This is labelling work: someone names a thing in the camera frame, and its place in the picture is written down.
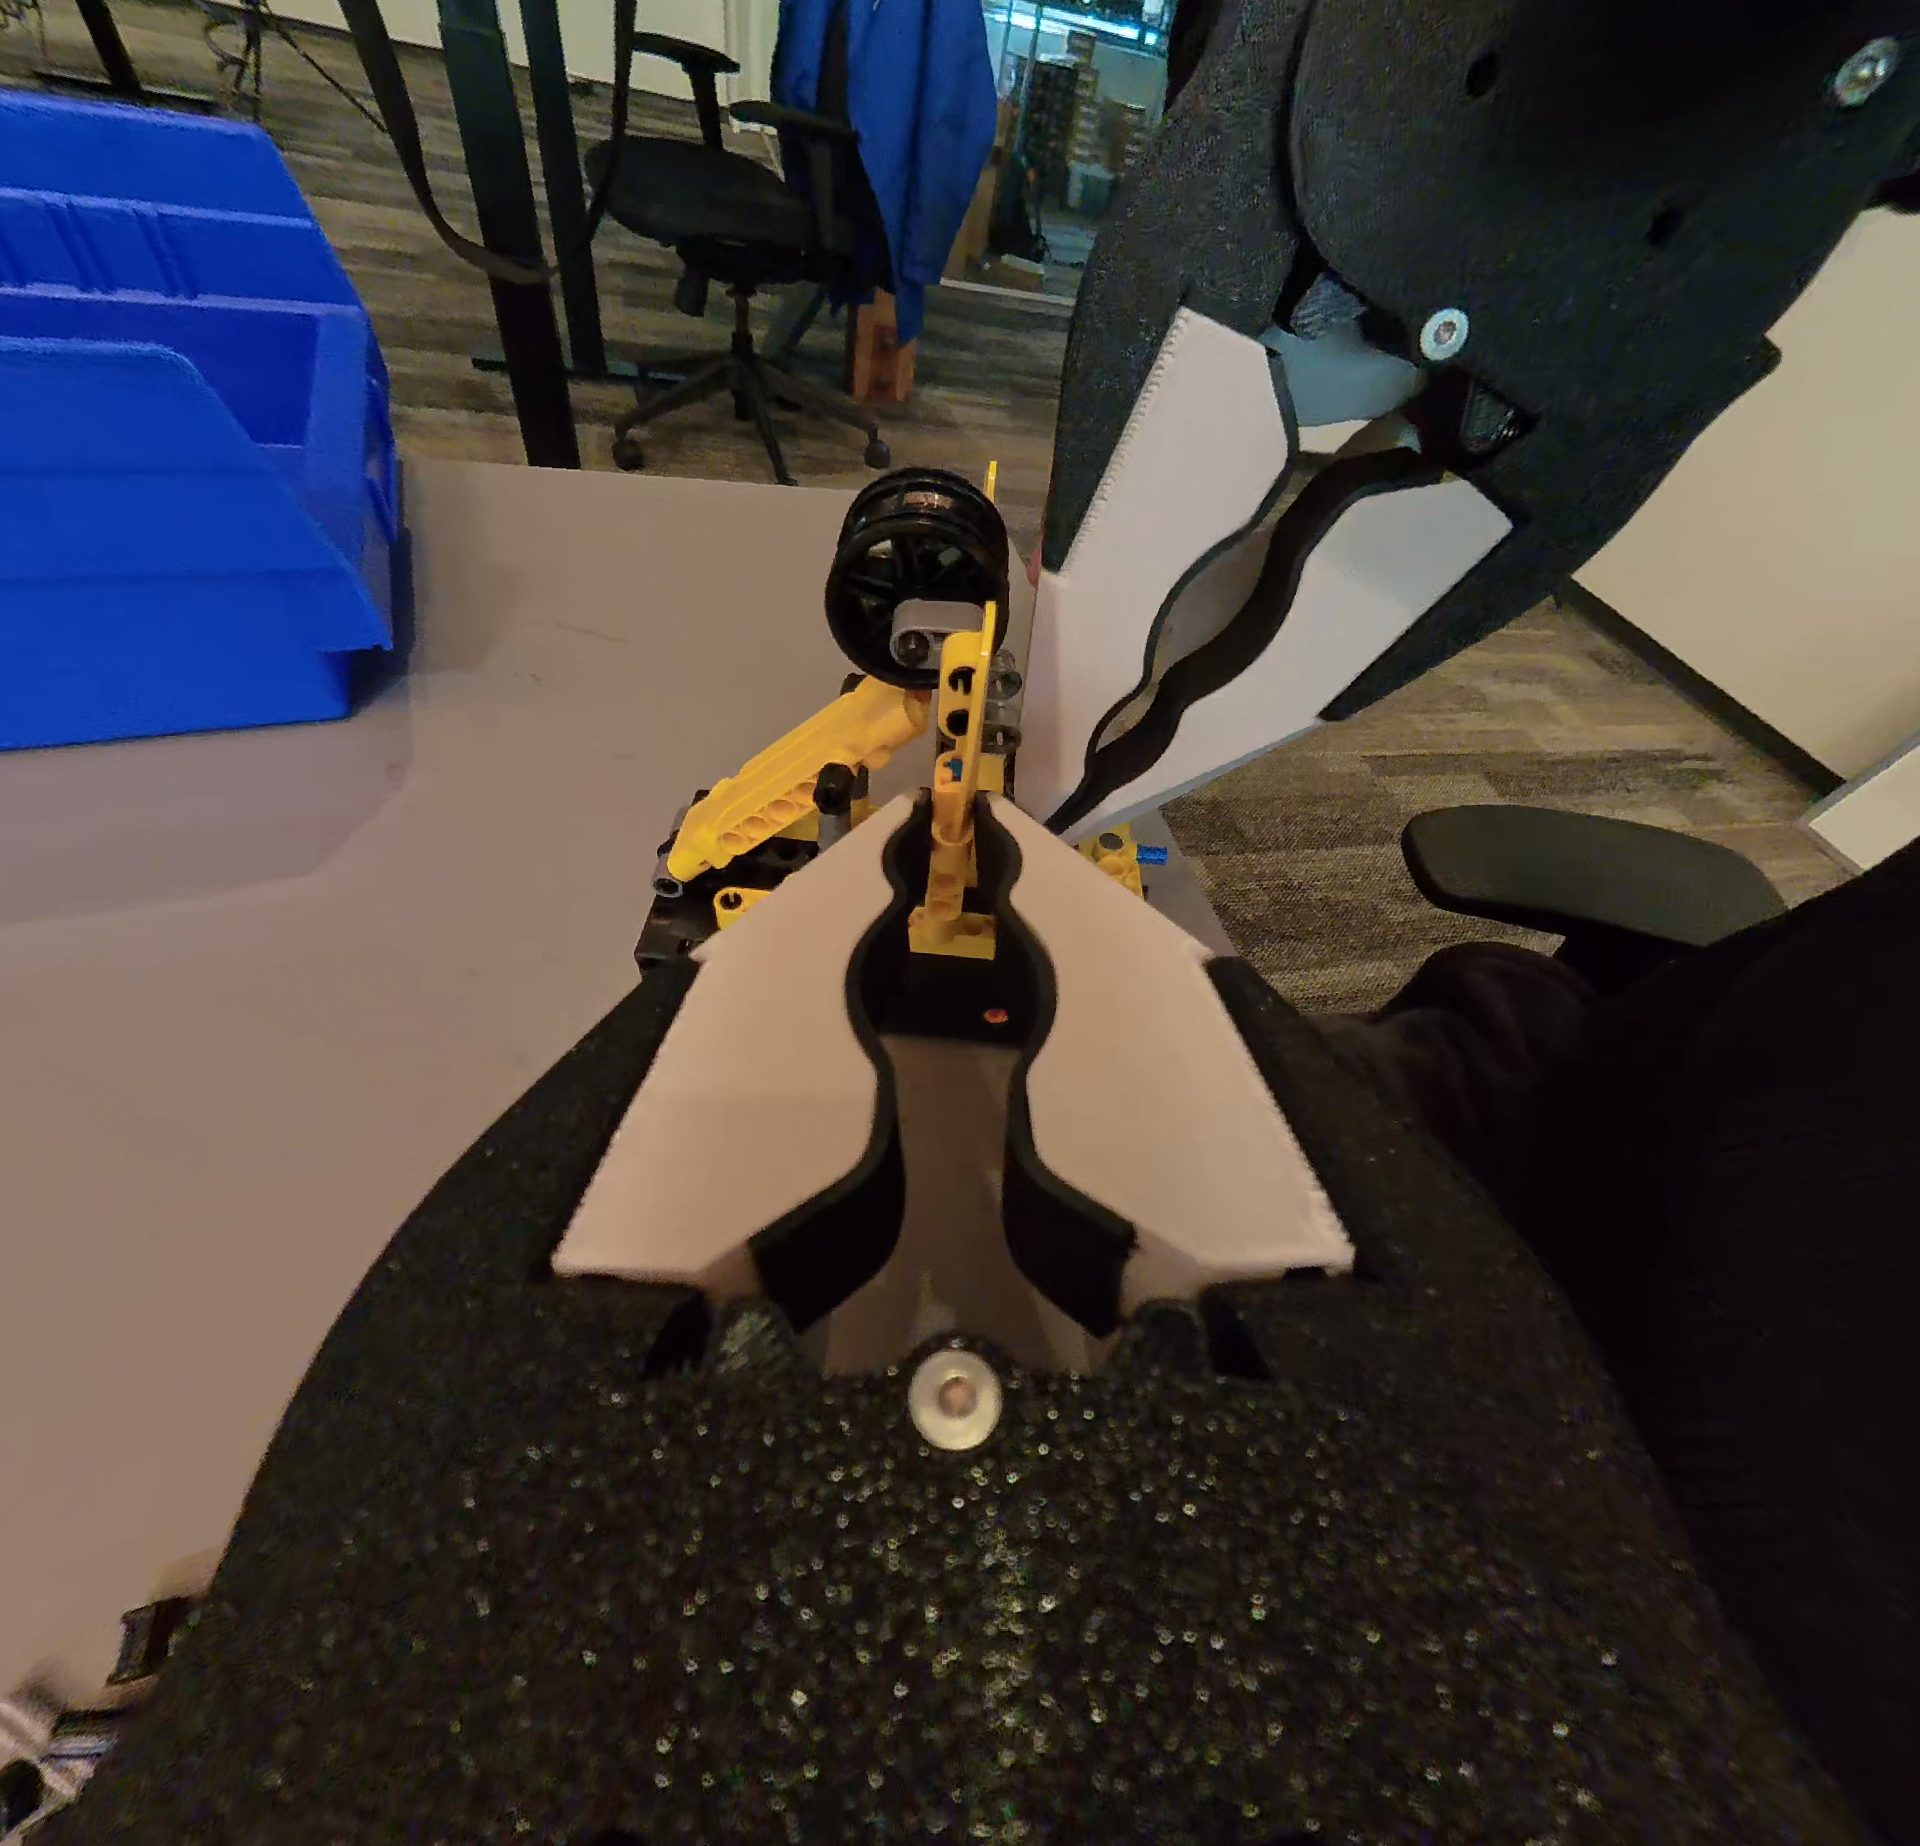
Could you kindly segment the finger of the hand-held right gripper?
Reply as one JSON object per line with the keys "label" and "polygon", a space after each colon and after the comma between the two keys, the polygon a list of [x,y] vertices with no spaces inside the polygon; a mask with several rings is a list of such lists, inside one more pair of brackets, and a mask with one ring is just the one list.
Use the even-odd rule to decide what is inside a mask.
{"label": "finger of the hand-held right gripper", "polygon": [[1068,831],[1102,831],[1311,731],[1514,532],[1472,479],[1404,444],[1325,466],[1275,523],[1245,605],[1091,751]]}
{"label": "finger of the hand-held right gripper", "polygon": [[1094,755],[1147,686],[1196,571],[1252,532],[1298,450],[1285,369],[1256,337],[1181,305],[1031,624],[1031,812],[1081,825]]}

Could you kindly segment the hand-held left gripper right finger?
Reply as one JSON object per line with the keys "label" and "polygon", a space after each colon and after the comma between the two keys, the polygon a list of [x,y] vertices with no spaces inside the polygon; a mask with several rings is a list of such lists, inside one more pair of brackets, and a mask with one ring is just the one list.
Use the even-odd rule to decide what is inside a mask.
{"label": "hand-held left gripper right finger", "polygon": [[1354,1240],[1231,1017],[1221,960],[985,799],[1000,937],[1036,987],[1008,1091],[1008,1252],[1060,1309],[1354,1273]]}

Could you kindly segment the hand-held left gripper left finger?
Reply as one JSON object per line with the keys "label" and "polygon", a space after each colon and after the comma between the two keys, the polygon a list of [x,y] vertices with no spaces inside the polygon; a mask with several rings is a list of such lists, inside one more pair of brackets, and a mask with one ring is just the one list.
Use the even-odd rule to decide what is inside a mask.
{"label": "hand-held left gripper left finger", "polygon": [[862,964],[895,913],[888,854],[910,821],[909,799],[888,801],[694,952],[556,1276],[843,1303],[880,1273],[904,1176]]}

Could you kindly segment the black toy wheel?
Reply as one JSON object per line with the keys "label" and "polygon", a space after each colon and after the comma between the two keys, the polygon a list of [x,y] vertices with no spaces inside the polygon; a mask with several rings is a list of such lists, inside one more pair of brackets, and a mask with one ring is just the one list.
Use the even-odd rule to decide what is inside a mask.
{"label": "black toy wheel", "polygon": [[994,498],[948,467],[895,467],[850,503],[823,590],[827,626],[862,676],[932,690],[948,632],[995,605],[1011,618],[1009,541]]}

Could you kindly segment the yellow brick wheel assembly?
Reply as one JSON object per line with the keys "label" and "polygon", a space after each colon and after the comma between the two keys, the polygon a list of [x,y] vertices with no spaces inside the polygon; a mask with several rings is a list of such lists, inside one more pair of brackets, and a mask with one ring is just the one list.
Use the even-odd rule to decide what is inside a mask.
{"label": "yellow brick wheel assembly", "polygon": [[1018,746],[1008,705],[1018,696],[1021,672],[994,646],[995,605],[985,601],[971,631],[948,632],[940,651],[934,738],[940,743],[928,791],[928,865],[921,906],[909,919],[914,952],[985,964],[995,960],[998,922],[978,899],[978,807],[1005,786],[1005,761]]}

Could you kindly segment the black yellow toy brick base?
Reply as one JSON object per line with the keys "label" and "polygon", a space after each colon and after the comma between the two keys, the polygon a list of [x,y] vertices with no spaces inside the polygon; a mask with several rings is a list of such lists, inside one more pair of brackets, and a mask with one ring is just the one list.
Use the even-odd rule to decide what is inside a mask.
{"label": "black yellow toy brick base", "polygon": [[[940,728],[934,696],[850,676],[828,708],[697,793],[660,847],[637,968],[694,955],[862,825],[876,808],[874,768],[922,731],[944,777],[954,738]],[[1018,1000],[1011,966],[895,942],[874,1012],[888,1035],[1011,1044]]]}

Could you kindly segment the wooden block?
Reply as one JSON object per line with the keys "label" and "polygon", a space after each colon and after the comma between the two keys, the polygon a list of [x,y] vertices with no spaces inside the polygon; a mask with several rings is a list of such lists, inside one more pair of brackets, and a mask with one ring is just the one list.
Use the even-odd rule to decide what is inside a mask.
{"label": "wooden block", "polygon": [[845,389],[862,405],[907,405],[914,397],[918,340],[901,338],[896,297],[878,290],[848,310]]}

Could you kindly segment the blue jacket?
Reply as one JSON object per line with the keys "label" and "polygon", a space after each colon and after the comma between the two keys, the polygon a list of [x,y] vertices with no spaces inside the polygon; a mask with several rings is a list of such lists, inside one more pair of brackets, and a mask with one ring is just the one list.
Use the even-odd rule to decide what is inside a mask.
{"label": "blue jacket", "polygon": [[916,343],[995,146],[982,0],[782,0],[772,95],[860,139],[874,219],[854,284],[888,275],[896,338]]}

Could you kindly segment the black office chair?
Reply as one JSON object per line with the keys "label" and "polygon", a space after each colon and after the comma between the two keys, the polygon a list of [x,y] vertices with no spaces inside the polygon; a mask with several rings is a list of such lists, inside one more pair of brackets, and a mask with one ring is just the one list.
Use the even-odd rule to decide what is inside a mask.
{"label": "black office chair", "polygon": [[[729,395],[735,417],[755,424],[776,485],[795,482],[787,466],[774,422],[780,403],[835,419],[867,439],[864,463],[895,463],[880,424],[852,397],[794,375],[755,343],[751,303],[764,290],[815,286],[828,295],[854,273],[860,246],[860,192],[867,175],[854,129],[823,113],[770,101],[736,104],[751,128],[767,128],[795,142],[803,157],[800,184],[774,166],[728,149],[718,79],[740,70],[736,61],[692,41],[642,32],[636,6],[617,10],[617,79],[612,129],[587,152],[594,175],[591,222],[612,219],[628,232],[671,249],[682,263],[676,305],[701,316],[712,286],[731,299],[735,327],[723,355],[690,366],[654,395],[637,389],[636,405],[612,427],[612,460],[621,471],[642,467],[641,430],[711,395]],[[694,90],[701,139],[628,133],[630,74],[636,57],[663,59],[682,68]]]}

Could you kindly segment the black desk leg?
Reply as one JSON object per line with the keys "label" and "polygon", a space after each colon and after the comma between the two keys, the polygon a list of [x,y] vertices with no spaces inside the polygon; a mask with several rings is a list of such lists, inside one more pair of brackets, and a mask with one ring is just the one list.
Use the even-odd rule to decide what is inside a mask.
{"label": "black desk leg", "polygon": [[561,0],[516,0],[528,49],[538,171],[521,116],[498,0],[435,0],[478,240],[535,280],[491,278],[494,324],[528,463],[578,467],[575,379],[604,379],[608,349],[591,256],[589,192],[567,79]]}
{"label": "black desk leg", "polygon": [[121,26],[108,10],[108,0],[74,0],[74,4],[80,12],[80,24],[100,61],[100,78],[92,79],[76,74],[47,70],[40,70],[37,78],[43,82],[74,84],[82,92],[117,99],[129,105],[143,105],[148,95],[121,35]]}

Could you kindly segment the nested blue plastic bins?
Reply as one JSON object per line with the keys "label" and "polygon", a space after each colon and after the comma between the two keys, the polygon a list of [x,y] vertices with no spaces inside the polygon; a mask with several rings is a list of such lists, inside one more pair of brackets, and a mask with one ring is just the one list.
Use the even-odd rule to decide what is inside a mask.
{"label": "nested blue plastic bins", "polygon": [[274,142],[2,95],[2,746],[345,718],[405,553],[371,318]]}

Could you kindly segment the pile of loose toy pieces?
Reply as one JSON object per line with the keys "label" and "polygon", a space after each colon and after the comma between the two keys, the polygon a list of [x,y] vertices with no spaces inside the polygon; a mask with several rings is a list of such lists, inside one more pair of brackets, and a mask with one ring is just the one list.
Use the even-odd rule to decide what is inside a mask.
{"label": "pile of loose toy pieces", "polygon": [[128,1610],[107,1684],[89,1700],[71,1703],[44,1681],[4,1695],[2,1842],[29,1842],[82,1791],[151,1697],[203,1602],[203,1595],[187,1591]]}

